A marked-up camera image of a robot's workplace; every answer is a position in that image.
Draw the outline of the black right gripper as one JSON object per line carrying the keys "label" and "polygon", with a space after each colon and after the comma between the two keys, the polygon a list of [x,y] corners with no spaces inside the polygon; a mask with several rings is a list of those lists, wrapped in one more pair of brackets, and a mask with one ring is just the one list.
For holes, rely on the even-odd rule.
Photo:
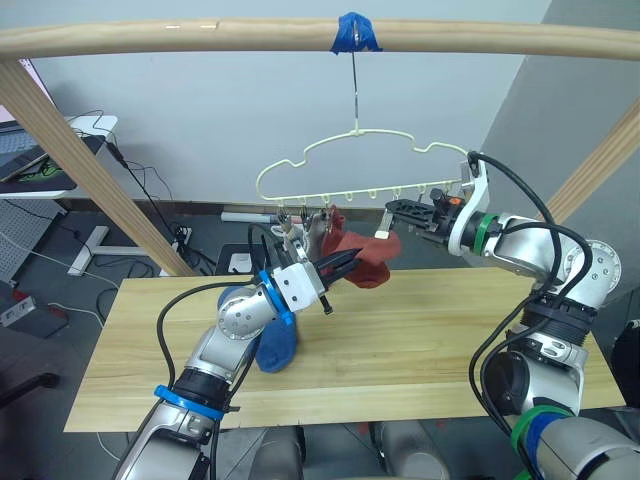
{"label": "black right gripper", "polygon": [[424,236],[438,245],[446,246],[453,225],[463,209],[463,199],[434,188],[429,194],[431,204],[408,199],[387,202],[385,208],[394,216],[394,222],[404,225],[417,236]]}

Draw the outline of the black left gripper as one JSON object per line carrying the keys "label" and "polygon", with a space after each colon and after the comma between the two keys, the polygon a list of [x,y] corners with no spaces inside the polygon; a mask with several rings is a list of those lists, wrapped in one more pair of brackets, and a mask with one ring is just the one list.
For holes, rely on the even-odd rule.
{"label": "black left gripper", "polygon": [[362,260],[357,257],[360,251],[361,248],[334,251],[314,263],[316,273],[324,288],[319,300],[325,315],[330,315],[333,312],[333,307],[326,298],[329,287],[336,281],[350,275],[360,265]]}

